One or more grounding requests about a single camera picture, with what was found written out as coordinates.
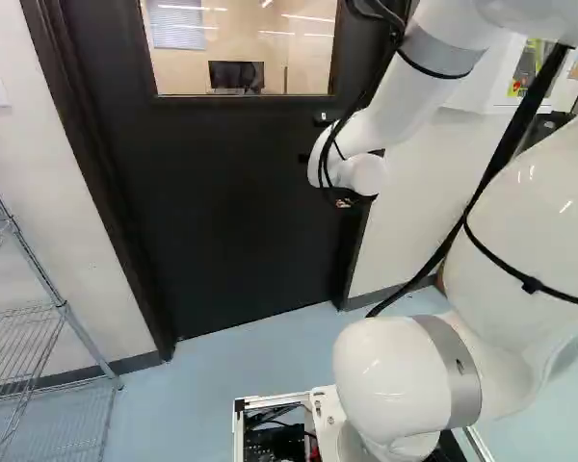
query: baseboard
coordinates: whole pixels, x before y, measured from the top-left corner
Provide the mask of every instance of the baseboard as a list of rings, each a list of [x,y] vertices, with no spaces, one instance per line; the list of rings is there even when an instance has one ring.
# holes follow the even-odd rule
[[[436,280],[436,275],[431,274],[430,276],[426,276],[422,279],[413,289],[412,292],[418,291],[425,287],[431,286],[434,284]],[[359,308],[363,308],[368,305],[372,305],[373,303],[379,303],[380,301],[384,301],[390,295],[394,294],[398,291],[404,284],[398,284],[392,287],[386,287],[385,289],[380,289],[375,292],[371,292],[368,294],[354,296],[352,298],[348,298],[343,303],[340,304],[341,311],[353,311]]]
[[[161,360],[159,352],[155,350],[150,353],[138,354],[137,356],[112,361],[109,363],[109,366],[112,368],[112,371],[122,375],[124,373],[153,368],[160,364],[163,364],[163,361]],[[89,368],[77,369],[75,371],[56,373],[41,377],[37,381],[37,388],[53,387],[56,385],[64,385],[66,383],[78,382],[79,380],[99,377],[102,374],[103,371],[98,366],[90,366]]]

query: light blue floor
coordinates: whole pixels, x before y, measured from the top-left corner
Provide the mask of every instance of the light blue floor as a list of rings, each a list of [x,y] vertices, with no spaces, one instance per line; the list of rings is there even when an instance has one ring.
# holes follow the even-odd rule
[[[405,297],[388,314],[447,309],[447,300],[428,288]],[[333,342],[344,326],[365,312],[339,314],[322,303],[178,344],[170,363],[124,377],[126,386],[118,395],[105,461],[230,462],[233,400],[333,383]],[[578,431],[571,429],[578,425],[574,414],[578,413],[578,367],[548,392],[534,406],[537,411],[483,426],[498,461],[578,461]],[[556,412],[562,403],[563,412]],[[539,445],[545,439],[548,445],[558,445],[550,431],[564,440],[559,446],[573,446],[559,451],[568,456],[542,458],[556,453]]]

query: robotic arm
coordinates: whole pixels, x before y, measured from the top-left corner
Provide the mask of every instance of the robotic arm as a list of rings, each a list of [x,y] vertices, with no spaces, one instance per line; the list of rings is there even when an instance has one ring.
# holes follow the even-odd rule
[[[410,137],[506,30],[578,46],[578,0],[422,0],[370,105],[324,158],[329,181],[332,127],[316,141],[310,183],[377,194],[385,164],[369,151]],[[444,277],[451,312],[360,321],[334,346],[343,410],[381,462],[423,460],[439,430],[526,408],[578,335],[578,117],[488,186]]]

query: glass panel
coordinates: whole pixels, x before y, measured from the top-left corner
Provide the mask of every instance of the glass panel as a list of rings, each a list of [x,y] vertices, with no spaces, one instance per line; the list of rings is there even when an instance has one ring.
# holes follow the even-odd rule
[[[554,46],[553,42],[540,38],[529,38],[527,40],[518,62],[518,67],[508,88],[509,97],[523,97],[526,94]],[[546,97],[550,97],[551,91],[552,86],[548,90]]]
[[[141,0],[159,94],[328,94],[338,0]]]

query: black cable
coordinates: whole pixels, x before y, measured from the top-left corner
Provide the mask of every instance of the black cable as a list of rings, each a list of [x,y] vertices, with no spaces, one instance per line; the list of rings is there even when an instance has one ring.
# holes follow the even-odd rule
[[[276,424],[276,425],[280,425],[280,426],[287,426],[287,427],[292,427],[292,426],[296,426],[296,425],[301,425],[301,423],[285,423],[285,422],[281,422],[281,421],[267,421],[266,424]],[[309,436],[313,439],[317,439],[317,436],[314,433],[310,433],[309,431],[306,430],[302,430],[303,434],[306,436]]]
[[[565,60],[565,55],[569,46],[557,43],[548,58],[546,59],[541,71],[536,76],[535,80],[527,90],[525,97],[520,102],[518,109],[514,113],[508,128],[506,129],[503,137],[499,141],[499,144],[486,167],[486,171],[482,176],[480,185],[477,190],[473,193],[468,206],[464,209],[462,217],[454,225],[450,233],[443,240],[439,248],[435,251],[434,255],[426,262],[426,264],[417,273],[401,287],[394,294],[386,298],[380,304],[375,306],[372,310],[368,312],[366,318],[373,318],[377,316],[381,311],[387,308],[389,305],[402,298],[408,294],[416,284],[418,284],[422,279],[428,276],[434,267],[439,264],[445,258],[452,243],[456,238],[457,234],[462,227],[463,221],[468,216],[469,212],[475,205],[475,203],[482,195],[482,192],[490,183],[492,178],[501,171],[508,162],[512,159],[516,149],[520,145],[522,138],[524,137],[529,124],[538,113],[539,106],[541,105],[546,93],[550,89],[552,82],[557,76],[561,65]]]
[[[336,151],[338,151],[338,156],[343,160],[346,161],[347,158],[345,156],[343,156],[343,153],[340,151],[340,147],[338,147],[338,143],[336,142],[336,139],[334,139],[334,147],[336,148]]]

